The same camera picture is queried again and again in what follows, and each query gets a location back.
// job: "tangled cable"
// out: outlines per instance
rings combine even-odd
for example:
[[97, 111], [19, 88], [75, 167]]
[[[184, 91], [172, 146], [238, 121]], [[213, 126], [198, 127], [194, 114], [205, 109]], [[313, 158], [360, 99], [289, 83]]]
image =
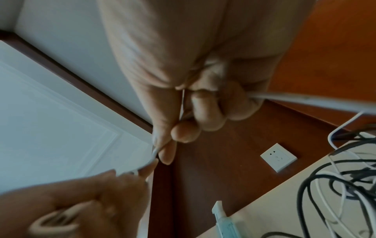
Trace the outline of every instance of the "tangled cable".
[[[311, 173], [311, 175], [301, 183], [299, 187], [296, 205], [297, 205], [299, 222], [303, 231], [304, 238], [311, 237], [308, 231], [308, 227], [306, 224], [304, 211], [303, 211], [303, 195], [306, 190], [307, 190], [309, 200], [313, 204], [314, 208], [316, 209], [324, 225], [328, 228], [329, 233], [332, 238], [341, 238], [341, 236], [338, 235], [333, 230], [332, 228], [333, 224], [338, 224], [341, 228], [343, 228], [346, 231], [346, 233], [351, 238], [363, 238], [361, 235], [362, 235], [362, 232], [364, 233], [364, 231], [358, 234], [355, 234], [341, 220], [342, 215], [343, 215], [343, 208], [345, 206], [346, 200], [359, 201], [360, 208], [362, 210], [362, 213], [366, 221], [366, 225], [368, 227], [367, 232], [369, 233], [369, 238], [371, 238], [374, 232], [376, 231], [376, 201], [375, 201], [376, 199], [376, 168], [375, 168], [376, 159], [361, 159], [359, 156], [361, 154], [369, 154], [369, 155], [376, 156], [376, 154], [355, 153], [355, 152], [350, 151], [350, 149], [356, 148], [361, 145], [376, 144], [376, 138], [366, 138], [361, 134], [361, 132], [376, 131], [376, 125], [370, 124], [355, 131], [345, 132], [345, 133], [341, 132], [341, 130], [345, 126], [347, 126], [348, 124], [356, 120], [361, 115], [362, 115], [362, 112], [358, 113], [349, 121], [345, 122], [343, 125], [339, 126], [328, 135], [328, 142], [335, 149], [333, 152], [331, 152], [328, 155], [329, 163], [323, 164], [322, 166], [319, 166], [317, 169], [315, 169]], [[338, 148], [334, 145], [333, 141], [343, 141], [343, 142], [348, 142], [348, 143]], [[347, 153], [350, 156], [352, 156], [354, 159], [333, 161], [332, 156], [340, 154], [340, 153]], [[357, 170], [340, 171], [337, 167], [337, 164], [343, 164], [343, 163], [362, 163], [365, 167], [363, 169], [357, 169]], [[322, 170], [329, 166], [332, 166], [335, 172]], [[340, 208], [339, 208], [338, 213], [335, 213], [335, 211], [330, 207], [326, 198], [324, 197], [321, 187], [320, 187], [320, 183], [319, 183], [320, 179], [327, 179], [329, 183], [329, 188], [331, 189], [331, 191], [334, 194], [341, 197]], [[333, 217], [334, 221], [330, 220], [329, 218], [326, 218], [322, 214], [319, 206], [313, 199], [312, 191], [311, 191], [311, 183], [313, 181], [315, 182], [318, 195], [320, 196], [326, 209], [329, 211], [329, 213]], [[334, 188], [335, 182], [338, 182], [340, 184], [341, 186], [340, 191]], [[372, 184], [372, 186], [371, 188], [366, 189], [365, 187], [361, 185], [356, 185], [355, 183]], [[299, 236], [288, 234], [288, 233], [283, 233], [283, 232], [269, 232], [261, 236], [261, 238], [267, 238], [271, 236], [301, 238]]]

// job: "hand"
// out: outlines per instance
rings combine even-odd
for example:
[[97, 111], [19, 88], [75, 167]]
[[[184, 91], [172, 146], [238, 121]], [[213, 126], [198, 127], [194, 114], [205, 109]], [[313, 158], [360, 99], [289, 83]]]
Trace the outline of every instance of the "hand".
[[[117, 62], [153, 122], [170, 164], [194, 141], [261, 105], [264, 91], [315, 0], [98, 0]], [[183, 107], [194, 118], [179, 121]]]
[[[97, 176], [19, 189], [0, 196], [0, 238], [25, 237], [38, 218], [60, 208], [96, 200], [78, 216], [79, 234], [87, 238], [135, 238], [149, 200], [145, 178], [157, 161], [139, 171], [140, 176], [115, 171]], [[109, 218], [105, 209], [116, 208]]]

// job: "white nozzle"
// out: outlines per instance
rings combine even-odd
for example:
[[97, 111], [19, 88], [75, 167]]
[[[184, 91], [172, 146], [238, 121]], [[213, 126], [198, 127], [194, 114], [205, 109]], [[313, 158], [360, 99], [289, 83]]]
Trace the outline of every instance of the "white nozzle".
[[215, 215], [217, 221], [222, 217], [227, 217], [222, 207], [222, 201], [216, 201], [211, 212]]

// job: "outlet cover plate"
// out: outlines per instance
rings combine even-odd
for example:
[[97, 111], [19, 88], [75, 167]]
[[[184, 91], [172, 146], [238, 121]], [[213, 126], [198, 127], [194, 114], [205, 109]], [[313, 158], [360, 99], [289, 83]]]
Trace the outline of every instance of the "outlet cover plate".
[[265, 151], [261, 155], [261, 158], [263, 158], [276, 172], [281, 171], [296, 160], [295, 155], [291, 154], [278, 143]]

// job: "brown wooden surface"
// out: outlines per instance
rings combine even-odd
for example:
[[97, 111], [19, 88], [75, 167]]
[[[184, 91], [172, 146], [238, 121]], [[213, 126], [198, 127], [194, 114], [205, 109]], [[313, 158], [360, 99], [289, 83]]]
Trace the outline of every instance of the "brown wooden surface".
[[91, 84], [87, 83], [82, 78], [78, 77], [74, 73], [70, 72], [67, 68], [60, 65], [58, 62], [53, 60], [51, 57], [47, 56], [24, 39], [19, 37], [14, 33], [7, 33], [4, 31], [0, 31], [0, 40], [8, 44], [9, 46], [15, 48], [22, 54], [26, 55], [33, 61], [37, 62], [38, 64], [42, 65], [49, 71], [53, 72], [54, 74], [58, 75], [68, 83], [72, 84], [82, 92], [86, 93], [90, 97], [94, 98], [98, 102], [102, 103], [109, 109], [115, 111], [119, 115], [123, 116], [124, 118], [128, 119], [129, 121], [133, 122], [134, 124], [138, 125], [142, 129], [152, 133], [153, 127], [150, 123], [142, 119], [141, 117], [137, 116], [117, 101], [113, 100]]
[[154, 171], [148, 238], [174, 238], [172, 167], [159, 163]]
[[[227, 122], [191, 144], [179, 144], [172, 164], [175, 236], [197, 237], [214, 226], [215, 201], [222, 200], [231, 215], [324, 157], [334, 128], [266, 101], [247, 120]], [[260, 157], [275, 143], [298, 157], [279, 173]]]
[[[376, 101], [376, 1], [320, 0], [282, 59], [271, 91]], [[331, 124], [353, 113], [286, 104]], [[375, 117], [363, 116], [354, 129]]]

